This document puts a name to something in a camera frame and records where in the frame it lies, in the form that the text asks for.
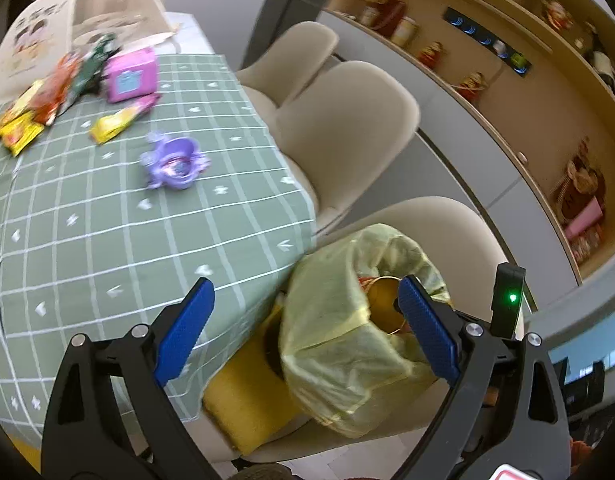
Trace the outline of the yellow pink snack bar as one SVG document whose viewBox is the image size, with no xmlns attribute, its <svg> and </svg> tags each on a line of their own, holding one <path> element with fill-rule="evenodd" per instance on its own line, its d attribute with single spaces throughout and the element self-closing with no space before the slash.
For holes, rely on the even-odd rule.
<svg viewBox="0 0 615 480">
<path fill-rule="evenodd" d="M 159 93 L 142 96 L 114 114 L 102 116 L 91 128 L 91 137 L 96 144 L 105 144 L 129 128 L 135 120 L 149 112 L 160 100 Z"/>
</svg>

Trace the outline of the yellow snack packet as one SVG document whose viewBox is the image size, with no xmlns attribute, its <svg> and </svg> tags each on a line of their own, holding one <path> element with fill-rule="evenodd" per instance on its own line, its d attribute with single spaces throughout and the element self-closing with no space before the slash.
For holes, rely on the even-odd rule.
<svg viewBox="0 0 615 480">
<path fill-rule="evenodd" d="M 34 120 L 35 110 L 31 106 L 43 84 L 43 79 L 36 80 L 0 118 L 0 140 L 12 157 L 18 157 L 45 129 L 44 125 Z"/>
</svg>

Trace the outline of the orange red snack packet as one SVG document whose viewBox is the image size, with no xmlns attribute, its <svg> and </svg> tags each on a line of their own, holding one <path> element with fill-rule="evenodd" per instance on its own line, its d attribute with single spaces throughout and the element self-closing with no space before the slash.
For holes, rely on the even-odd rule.
<svg viewBox="0 0 615 480">
<path fill-rule="evenodd" d="M 68 52 L 59 60 L 53 73 L 44 79 L 30 102 L 34 122 L 43 126 L 50 126 L 54 122 L 71 81 L 79 71 L 81 60 L 82 55 L 78 51 Z"/>
</svg>

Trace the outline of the green white snack packet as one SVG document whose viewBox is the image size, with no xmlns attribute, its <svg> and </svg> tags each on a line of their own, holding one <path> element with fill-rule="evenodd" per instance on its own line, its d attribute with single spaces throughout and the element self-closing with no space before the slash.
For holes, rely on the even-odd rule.
<svg viewBox="0 0 615 480">
<path fill-rule="evenodd" d="M 107 32 L 97 39 L 90 50 L 82 56 L 79 68 L 70 81 L 64 102 L 59 107 L 58 115 L 65 114 L 84 93 L 99 87 L 107 61 L 119 50 L 119 41 L 114 32 Z"/>
</svg>

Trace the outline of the yellow plastic trash bag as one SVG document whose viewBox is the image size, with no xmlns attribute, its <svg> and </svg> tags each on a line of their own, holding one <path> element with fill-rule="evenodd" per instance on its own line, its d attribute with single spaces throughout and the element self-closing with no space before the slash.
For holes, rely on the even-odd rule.
<svg viewBox="0 0 615 480">
<path fill-rule="evenodd" d="M 385 223 L 319 248 L 291 274 L 280 325 L 285 382 L 304 413 L 344 437 L 366 436 L 437 380 L 414 335 L 371 322 L 359 282 L 408 275 L 432 299 L 451 300 L 421 247 Z"/>
</svg>

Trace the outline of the near beige chair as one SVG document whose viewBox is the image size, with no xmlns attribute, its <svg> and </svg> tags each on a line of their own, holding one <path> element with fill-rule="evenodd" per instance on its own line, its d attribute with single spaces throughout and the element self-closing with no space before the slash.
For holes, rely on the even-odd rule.
<svg viewBox="0 0 615 480">
<path fill-rule="evenodd" d="M 212 463 L 263 463 L 427 427 L 447 387 L 392 296 L 414 276 L 434 300 L 487 322 L 504 261 L 478 214 L 446 197 L 413 198 L 325 236 L 210 380 L 186 430 Z"/>
</svg>

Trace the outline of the beige chair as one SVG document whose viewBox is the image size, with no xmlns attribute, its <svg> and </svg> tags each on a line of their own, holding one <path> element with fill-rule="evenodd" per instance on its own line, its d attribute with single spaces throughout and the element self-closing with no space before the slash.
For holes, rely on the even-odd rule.
<svg viewBox="0 0 615 480">
<path fill-rule="evenodd" d="M 414 96 L 381 68 L 344 62 L 319 76 L 271 122 L 275 142 L 316 197 L 316 232 L 331 231 L 411 142 Z"/>
<path fill-rule="evenodd" d="M 316 77 L 339 44 L 339 36 L 321 23 L 291 26 L 252 65 L 236 77 L 246 90 L 282 107 L 295 99 Z"/>
<path fill-rule="evenodd" d="M 427 427 L 447 387 L 392 296 L 414 276 L 434 300 L 487 322 L 504 261 L 478 214 L 446 197 L 413 198 L 325 236 L 210 380 L 186 430 L 212 463 L 263 463 Z"/>
</svg>

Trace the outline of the yellow seat cushion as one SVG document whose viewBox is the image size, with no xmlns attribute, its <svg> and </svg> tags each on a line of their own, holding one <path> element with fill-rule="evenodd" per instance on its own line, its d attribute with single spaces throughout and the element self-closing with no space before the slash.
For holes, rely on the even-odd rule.
<svg viewBox="0 0 615 480">
<path fill-rule="evenodd" d="M 276 304 L 204 391 L 204 409 L 242 455 L 309 421 L 291 396 L 280 365 L 282 317 Z"/>
</svg>

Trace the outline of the black power outlet strip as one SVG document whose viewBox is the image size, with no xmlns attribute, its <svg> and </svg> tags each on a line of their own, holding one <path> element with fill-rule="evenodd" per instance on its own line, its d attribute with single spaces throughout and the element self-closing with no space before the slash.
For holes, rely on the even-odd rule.
<svg viewBox="0 0 615 480">
<path fill-rule="evenodd" d="M 460 30 L 464 35 L 478 42 L 481 47 L 486 48 L 501 60 L 506 66 L 510 67 L 519 77 L 527 76 L 532 68 L 532 63 L 527 57 L 511 44 L 504 41 L 480 25 L 472 18 L 461 13 L 452 6 L 448 6 L 443 13 L 443 20 L 454 28 Z"/>
</svg>

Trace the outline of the middle beige chair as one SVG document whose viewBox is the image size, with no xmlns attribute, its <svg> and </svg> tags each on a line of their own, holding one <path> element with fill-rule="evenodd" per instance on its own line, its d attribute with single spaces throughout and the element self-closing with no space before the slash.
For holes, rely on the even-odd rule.
<svg viewBox="0 0 615 480">
<path fill-rule="evenodd" d="M 316 197 L 316 232 L 331 231 L 411 142 L 414 96 L 381 68 L 344 62 L 319 76 L 271 122 L 275 142 Z"/>
</svg>

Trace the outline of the green checked tablecloth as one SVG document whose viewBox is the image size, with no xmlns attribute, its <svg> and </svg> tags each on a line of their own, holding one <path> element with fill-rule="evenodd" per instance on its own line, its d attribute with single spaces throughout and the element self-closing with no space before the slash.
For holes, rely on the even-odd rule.
<svg viewBox="0 0 615 480">
<path fill-rule="evenodd" d="M 210 379 L 268 313 L 315 242 L 316 214 L 224 58 L 159 61 L 157 105 L 105 144 L 114 112 L 84 96 L 20 156 L 0 143 L 0 423 L 39 446 L 71 337 L 124 335 L 199 278 L 216 306 L 166 392 L 195 419 Z M 211 160 L 185 190 L 147 188 L 149 132 L 190 136 Z"/>
</svg>

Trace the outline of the yellow cup with lid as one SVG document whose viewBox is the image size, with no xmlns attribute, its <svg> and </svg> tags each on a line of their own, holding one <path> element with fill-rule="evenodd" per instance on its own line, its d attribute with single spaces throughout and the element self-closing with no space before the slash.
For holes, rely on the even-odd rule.
<svg viewBox="0 0 615 480">
<path fill-rule="evenodd" d="M 397 23 L 390 41 L 395 44 L 396 47 L 404 49 L 411 43 L 411 40 L 414 39 L 418 29 L 419 24 L 414 18 L 404 16 L 404 18 L 401 18 L 400 22 Z"/>
</svg>

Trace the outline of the far beige chair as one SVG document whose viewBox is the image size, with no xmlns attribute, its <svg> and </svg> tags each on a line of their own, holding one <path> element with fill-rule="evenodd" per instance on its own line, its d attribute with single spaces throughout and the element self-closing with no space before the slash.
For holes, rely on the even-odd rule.
<svg viewBox="0 0 615 480">
<path fill-rule="evenodd" d="M 295 99 L 316 77 L 339 44 L 339 36 L 321 23 L 291 26 L 252 65 L 236 77 L 246 90 L 282 107 Z"/>
</svg>

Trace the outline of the mesh food cover tent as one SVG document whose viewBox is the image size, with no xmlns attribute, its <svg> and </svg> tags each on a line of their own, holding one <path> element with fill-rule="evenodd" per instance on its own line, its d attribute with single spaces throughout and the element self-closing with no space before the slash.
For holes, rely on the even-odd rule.
<svg viewBox="0 0 615 480">
<path fill-rule="evenodd" d="M 175 32 L 162 0 L 35 0 L 0 44 L 0 103 L 47 76 L 66 53 L 84 53 L 106 34 L 132 52 L 162 44 Z"/>
</svg>

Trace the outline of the wooden wall shelf unit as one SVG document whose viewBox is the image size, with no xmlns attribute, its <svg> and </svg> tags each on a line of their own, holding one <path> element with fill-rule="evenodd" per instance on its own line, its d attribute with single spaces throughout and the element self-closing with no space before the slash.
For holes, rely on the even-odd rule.
<svg viewBox="0 0 615 480">
<path fill-rule="evenodd" d="M 419 133 L 478 209 L 537 304 L 615 255 L 615 95 L 584 58 L 593 0 L 329 0 L 338 56 L 388 72 L 417 100 Z"/>
</svg>

